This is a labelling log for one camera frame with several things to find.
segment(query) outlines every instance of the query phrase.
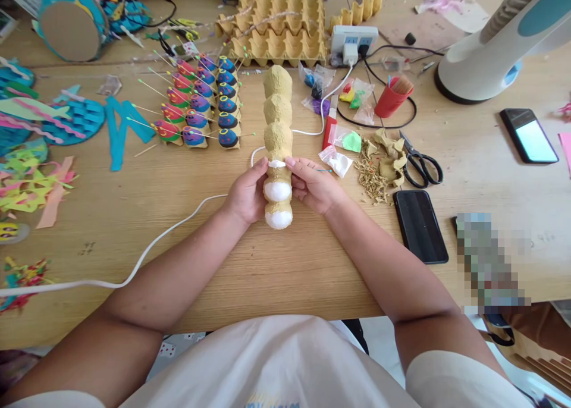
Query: egg carton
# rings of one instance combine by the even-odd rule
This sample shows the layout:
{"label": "egg carton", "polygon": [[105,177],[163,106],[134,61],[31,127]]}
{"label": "egg carton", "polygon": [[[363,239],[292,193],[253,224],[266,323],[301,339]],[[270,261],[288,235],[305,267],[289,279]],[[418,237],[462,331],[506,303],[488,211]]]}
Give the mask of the egg carton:
{"label": "egg carton", "polygon": [[253,30],[249,35],[233,37],[229,46],[228,57],[243,61],[244,66],[249,66],[252,61],[260,66],[266,66],[268,61],[277,65],[288,61],[291,66],[297,67],[303,61],[306,66],[313,67],[316,63],[325,65],[328,55],[325,35],[320,32],[310,36],[305,30],[297,35],[289,30],[279,35],[271,29],[265,34]]}
{"label": "egg carton", "polygon": [[378,13],[382,7],[382,0],[355,0],[350,10],[343,8],[341,15],[331,17],[329,34],[333,33],[334,26],[357,26]]}
{"label": "egg carton", "polygon": [[[240,0],[238,11],[244,11],[249,4],[246,0]],[[267,22],[265,19],[284,12],[294,12],[292,15],[276,17]],[[281,35],[283,31],[289,31],[294,35],[307,32],[309,36],[325,31],[325,10],[323,0],[256,0],[252,9],[244,15],[226,17],[220,15],[215,25],[217,36],[226,34],[228,37],[240,37],[249,33],[249,29],[256,26],[259,34],[263,35],[268,30]]]}

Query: power strip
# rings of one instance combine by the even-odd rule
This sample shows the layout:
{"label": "power strip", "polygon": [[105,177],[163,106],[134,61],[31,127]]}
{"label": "power strip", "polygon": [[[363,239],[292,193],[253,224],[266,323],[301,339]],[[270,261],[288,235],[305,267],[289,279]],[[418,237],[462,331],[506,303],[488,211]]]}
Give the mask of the power strip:
{"label": "power strip", "polygon": [[355,44],[357,49],[362,45],[368,45],[371,50],[378,38],[379,30],[373,26],[334,26],[331,53],[342,53],[345,44]]}

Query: red cup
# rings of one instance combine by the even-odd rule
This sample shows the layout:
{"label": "red cup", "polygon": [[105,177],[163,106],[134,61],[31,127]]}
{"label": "red cup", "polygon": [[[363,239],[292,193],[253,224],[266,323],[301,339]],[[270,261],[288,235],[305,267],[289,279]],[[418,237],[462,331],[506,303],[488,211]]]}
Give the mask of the red cup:
{"label": "red cup", "polygon": [[385,86],[382,91],[381,97],[375,106],[375,113],[381,118],[388,118],[395,113],[395,111],[403,104],[408,96],[412,94],[412,88],[408,94],[401,95],[395,93],[391,88],[399,80],[399,77],[391,78],[390,86]]}

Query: black scissors handle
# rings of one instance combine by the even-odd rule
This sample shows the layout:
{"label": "black scissors handle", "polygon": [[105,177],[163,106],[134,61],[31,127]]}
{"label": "black scissors handle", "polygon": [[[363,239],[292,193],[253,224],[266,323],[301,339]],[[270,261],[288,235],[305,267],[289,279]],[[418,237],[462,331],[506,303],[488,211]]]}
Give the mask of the black scissors handle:
{"label": "black scissors handle", "polygon": [[[438,174],[437,179],[434,179],[430,174],[430,172],[428,171],[428,167],[426,166],[426,161],[430,162],[432,166],[434,166]],[[422,184],[419,184],[410,176],[408,170],[409,163],[412,164],[412,167],[415,168],[416,172],[422,178]],[[403,168],[403,173],[407,181],[409,181],[413,186],[421,189],[427,188],[429,184],[438,185],[442,183],[442,181],[444,180],[444,174],[442,173],[442,168],[440,167],[440,164],[438,164],[438,161],[436,161],[434,158],[428,155],[424,155],[417,152],[409,154],[408,160]]]}

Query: pink paper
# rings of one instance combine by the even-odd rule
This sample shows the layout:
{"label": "pink paper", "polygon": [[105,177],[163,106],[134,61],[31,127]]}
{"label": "pink paper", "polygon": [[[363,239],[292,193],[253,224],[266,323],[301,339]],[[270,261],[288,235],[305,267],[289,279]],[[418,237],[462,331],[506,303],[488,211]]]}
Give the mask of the pink paper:
{"label": "pink paper", "polygon": [[[65,157],[64,162],[57,173],[59,181],[63,181],[65,179],[71,168],[72,163],[73,163],[72,156]],[[64,194],[65,190],[63,186],[60,183],[57,183],[54,186],[54,189],[52,189],[48,194],[48,201],[46,202],[46,207],[43,210],[42,217],[40,219],[40,222],[38,222],[36,229],[48,228],[54,226],[55,220],[58,216],[58,205]]]}
{"label": "pink paper", "polygon": [[569,168],[569,177],[571,178],[571,133],[559,133],[559,139],[563,146],[563,153],[567,159],[567,167]]}

